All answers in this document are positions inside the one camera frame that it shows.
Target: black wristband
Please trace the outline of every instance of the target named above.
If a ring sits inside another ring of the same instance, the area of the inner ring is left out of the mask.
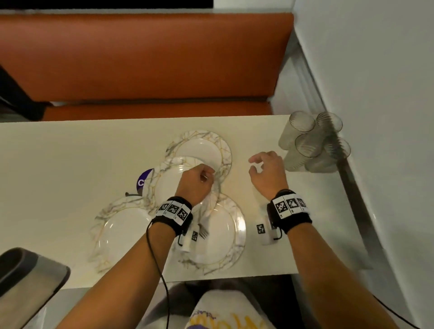
[[[288,189],[277,192],[267,205],[267,213],[273,226],[279,227],[285,234],[301,223],[312,223],[303,199]]]
[[[152,220],[152,223],[169,225],[177,236],[185,234],[193,220],[192,208],[191,203],[183,197],[170,197],[157,210],[157,216]]]

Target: orange booth seat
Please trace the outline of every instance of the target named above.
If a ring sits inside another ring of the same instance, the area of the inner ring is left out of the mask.
[[[2,15],[0,64],[33,101],[119,104],[44,120],[264,115],[292,28],[291,13]]]

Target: marble-patterned plate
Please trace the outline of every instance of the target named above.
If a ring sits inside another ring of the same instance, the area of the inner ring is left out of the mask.
[[[190,130],[177,137],[166,149],[166,157],[190,156],[203,161],[216,171],[222,183],[232,166],[228,144],[214,132]]]
[[[177,248],[180,262],[203,275],[231,267],[241,256],[246,243],[246,223],[241,209],[228,196],[221,194],[214,211],[202,220],[208,231],[206,239],[198,237],[189,252]]]
[[[175,195],[182,172],[203,162],[192,157],[167,158],[154,168],[143,184],[143,200],[150,215],[155,215],[160,204]],[[211,192],[205,199],[192,209],[193,217],[200,220],[208,216],[217,204],[220,193],[220,183],[216,179]]]
[[[140,196],[127,196],[112,202],[95,217],[91,229],[90,261],[98,272],[109,270],[145,234],[151,221]]]

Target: orange leather backrest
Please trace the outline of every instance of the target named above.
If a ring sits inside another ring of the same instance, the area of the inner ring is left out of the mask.
[[[270,96],[293,20],[0,15],[0,65],[35,101]]]

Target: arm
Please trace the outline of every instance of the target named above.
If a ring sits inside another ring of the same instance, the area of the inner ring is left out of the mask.
[[[283,160],[275,152],[261,152],[249,162],[263,162],[261,173],[254,166],[249,173],[255,188],[269,201],[288,188]],[[303,288],[323,328],[398,328],[311,224],[299,224],[287,235]]]
[[[192,207],[197,205],[211,191],[213,173],[214,170],[204,164],[185,171],[175,196],[184,198]],[[189,223],[184,222],[182,228],[184,225],[188,227]],[[146,237],[149,236],[158,266],[163,270],[176,237],[172,226],[161,222],[152,224],[148,232],[85,294],[57,328],[135,328],[160,280]]]

